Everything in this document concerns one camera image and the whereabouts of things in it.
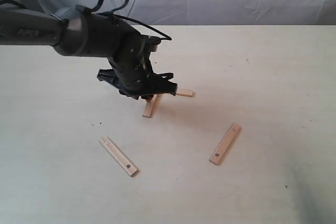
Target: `robotic arm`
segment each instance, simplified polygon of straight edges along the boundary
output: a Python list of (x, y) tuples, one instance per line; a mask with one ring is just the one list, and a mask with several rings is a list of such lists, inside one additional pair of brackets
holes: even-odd
[[(55, 14), (28, 10), (15, 1), (0, 1), (0, 45), (48, 45), (60, 55), (104, 57), (112, 69), (99, 70), (97, 78), (119, 89), (120, 94), (150, 101), (155, 94), (176, 95), (173, 73), (156, 74), (149, 60), (162, 40), (171, 37), (137, 20), (115, 15), (129, 0), (110, 12), (96, 14), (104, 0), (94, 8), (77, 5)], [(123, 19), (154, 30), (164, 38), (146, 36)]]

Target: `table surface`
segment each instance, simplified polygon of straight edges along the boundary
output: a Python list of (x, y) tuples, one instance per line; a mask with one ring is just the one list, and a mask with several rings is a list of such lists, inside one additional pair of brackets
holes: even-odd
[(196, 96), (152, 119), (96, 79), (106, 59), (0, 46), (0, 222), (336, 223), (336, 27), (158, 28), (154, 71)]

